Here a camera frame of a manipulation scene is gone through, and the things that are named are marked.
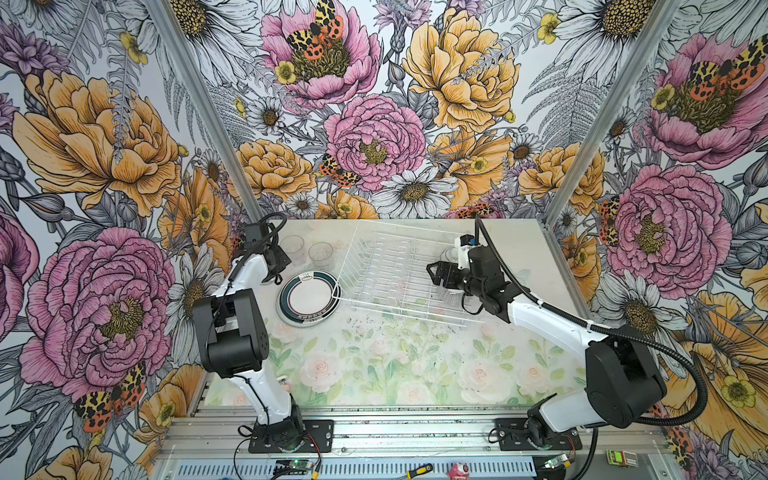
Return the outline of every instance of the dish rack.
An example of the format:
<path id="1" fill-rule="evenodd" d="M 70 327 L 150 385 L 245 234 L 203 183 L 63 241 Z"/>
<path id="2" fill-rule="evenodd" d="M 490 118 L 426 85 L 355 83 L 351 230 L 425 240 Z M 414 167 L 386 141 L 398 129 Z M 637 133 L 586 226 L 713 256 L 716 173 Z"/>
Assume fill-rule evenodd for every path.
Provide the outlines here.
<path id="1" fill-rule="evenodd" d="M 359 220 L 339 274 L 339 298 L 353 308 L 465 326 L 484 322 L 462 308 L 462 294 L 432 284 L 427 265 L 452 260 L 454 241 L 462 233 Z M 465 298 L 475 312 L 477 297 Z"/>

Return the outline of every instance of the plate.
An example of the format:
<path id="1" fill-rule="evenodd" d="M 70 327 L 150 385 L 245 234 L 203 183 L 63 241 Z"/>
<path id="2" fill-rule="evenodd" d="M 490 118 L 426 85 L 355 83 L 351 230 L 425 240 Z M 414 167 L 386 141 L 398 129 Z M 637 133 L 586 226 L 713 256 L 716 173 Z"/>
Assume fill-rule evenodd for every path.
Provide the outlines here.
<path id="1" fill-rule="evenodd" d="M 333 314 L 339 305 L 340 292 L 336 278 L 330 273 L 302 272 L 280 290 L 277 313 L 290 326 L 314 326 Z"/>

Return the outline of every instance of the table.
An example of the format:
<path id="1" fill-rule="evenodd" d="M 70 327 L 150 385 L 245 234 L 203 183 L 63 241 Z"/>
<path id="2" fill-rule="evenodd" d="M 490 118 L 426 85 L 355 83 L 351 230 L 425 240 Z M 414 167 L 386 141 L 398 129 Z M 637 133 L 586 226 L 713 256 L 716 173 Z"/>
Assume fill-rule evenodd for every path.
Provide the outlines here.
<path id="1" fill-rule="evenodd" d="M 338 274 L 359 220 L 289 220 L 281 237 L 305 248 L 331 243 Z M 381 220 L 411 227 L 473 233 L 473 220 Z M 536 220 L 485 220 L 499 253 L 538 296 L 576 313 Z M 309 265 L 290 265 L 288 280 Z M 257 302 L 270 334 L 270 358 L 300 406 L 529 406 L 552 393 L 584 387 L 584 368 L 554 343 L 485 312 L 466 327 L 399 319 L 344 303 L 317 326 L 297 329 L 276 313 L 279 286 L 263 286 Z M 204 405 L 243 406 L 228 380 L 214 375 Z"/>

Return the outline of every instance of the black mounting plate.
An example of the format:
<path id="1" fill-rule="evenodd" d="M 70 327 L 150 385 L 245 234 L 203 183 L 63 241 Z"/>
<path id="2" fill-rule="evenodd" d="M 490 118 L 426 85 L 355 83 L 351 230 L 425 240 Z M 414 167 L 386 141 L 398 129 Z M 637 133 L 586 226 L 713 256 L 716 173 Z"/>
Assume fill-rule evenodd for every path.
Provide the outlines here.
<path id="1" fill-rule="evenodd" d="M 261 431 L 260 425 L 254 425 L 255 432 Z M 331 451 L 331 445 L 333 443 L 333 420 L 304 420 L 304 429 L 306 433 L 309 433 L 313 439 L 317 441 L 317 448 L 321 453 L 328 453 Z M 276 445 L 266 446 L 263 440 L 257 437 L 253 437 L 248 443 L 248 453 L 282 453 Z M 294 453 L 314 453 L 317 454 L 315 445 L 309 440 L 304 440 L 304 443 Z"/>
<path id="2" fill-rule="evenodd" d="M 514 429 L 525 430 L 525 423 L 527 418 L 517 417 L 508 419 L 496 419 L 496 431 L 500 432 L 502 429 Z M 552 445 L 550 450 L 571 450 L 571 442 L 573 442 L 573 448 L 576 450 L 581 449 L 581 439 L 578 436 L 576 429 L 570 429 L 560 434 Z M 498 435 L 498 447 L 502 452 L 515 452 L 520 450 L 541 450 L 535 448 L 528 438 L 523 435 L 513 435 L 505 433 L 504 436 Z"/>

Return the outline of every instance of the orange flower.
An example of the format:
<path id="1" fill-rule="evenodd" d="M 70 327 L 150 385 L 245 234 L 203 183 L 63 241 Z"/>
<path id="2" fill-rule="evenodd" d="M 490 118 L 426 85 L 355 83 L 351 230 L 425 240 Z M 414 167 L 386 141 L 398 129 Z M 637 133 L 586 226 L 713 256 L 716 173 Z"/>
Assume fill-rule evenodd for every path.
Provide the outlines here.
<path id="1" fill-rule="evenodd" d="M 56 459 L 41 467 L 27 480 L 109 480 L 112 454 L 94 447 L 86 455 L 80 447 L 69 447 Z"/>
<path id="2" fill-rule="evenodd" d="M 149 99 L 131 92 L 131 121 L 118 161 L 112 117 L 117 92 L 103 78 L 86 86 L 74 75 L 46 71 L 42 80 L 29 75 L 25 82 L 48 116 L 15 114 L 13 138 L 44 192 L 88 193 L 81 205 L 86 209 L 107 189 L 120 191 L 136 202 L 139 215 L 149 217 L 181 185 L 178 146 Z"/>
<path id="3" fill-rule="evenodd" d="M 148 445 L 136 463 L 144 466 L 150 477 L 170 424 L 174 418 L 187 416 L 187 409 L 203 374 L 203 367 L 199 365 L 183 365 L 171 370 L 160 382 L 155 394 L 141 405 L 139 417 L 146 425 L 134 432 L 134 437 Z"/>
<path id="4" fill-rule="evenodd" d="M 287 200 L 291 195 L 308 192 L 317 185 L 312 164 L 280 142 L 246 142 L 235 153 L 257 197 L 267 192 Z M 227 183 L 227 188 L 233 197 L 239 198 L 232 180 Z"/>
<path id="5" fill-rule="evenodd" d="M 214 195 L 212 180 L 202 168 L 195 168 L 191 181 L 184 183 L 184 194 L 177 191 L 163 206 L 157 220 L 161 245 L 172 253 L 197 255 L 206 244 L 226 273 L 229 270 L 232 242 L 224 215 L 227 210 Z"/>
<path id="6" fill-rule="evenodd" d="M 340 190 L 336 195 L 328 195 L 327 205 L 319 204 L 315 218 L 375 220 L 379 218 L 379 214 L 365 198 Z"/>
<path id="7" fill-rule="evenodd" d="M 580 146 L 581 142 L 566 148 L 555 147 L 533 157 L 536 168 L 529 168 L 520 174 L 520 195 L 532 194 L 535 198 L 541 198 L 549 192 L 557 191 L 576 159 Z M 604 167 L 605 155 L 598 151 L 571 195 L 570 203 L 580 215 L 588 214 L 594 208 L 595 201 L 602 197 Z"/>
<path id="8" fill-rule="evenodd" d="M 768 445 L 768 325 L 732 293 L 699 292 L 692 297 L 693 338 L 680 344 L 707 383 L 709 402 L 692 426 L 713 439 L 733 430 L 730 449 L 753 456 Z M 687 412 L 696 401 L 690 375 L 670 372 L 661 402 L 670 415 Z"/>
<path id="9" fill-rule="evenodd" d="M 428 22 L 413 32 L 402 67 L 419 83 L 411 90 L 431 91 L 437 98 L 438 126 L 483 132 L 495 123 L 494 117 L 509 111 L 520 64 L 510 52 L 483 72 L 467 74 L 484 55 L 494 50 L 498 55 L 498 34 L 481 30 L 480 21 L 466 10 L 450 8 L 443 23 L 440 32 Z"/>
<path id="10" fill-rule="evenodd" d="M 583 234 L 573 235 L 563 240 L 563 254 L 576 279 L 581 295 L 589 303 L 598 290 L 600 283 L 600 258 L 598 257 L 598 239 Z"/>
<path id="11" fill-rule="evenodd" d="M 428 150 L 438 162 L 451 162 L 443 177 L 458 178 L 458 189 L 451 192 L 451 210 L 473 205 L 491 191 L 491 183 L 502 182 L 511 142 L 508 135 L 496 139 L 491 135 L 475 138 L 475 134 L 463 128 L 437 136 Z"/>

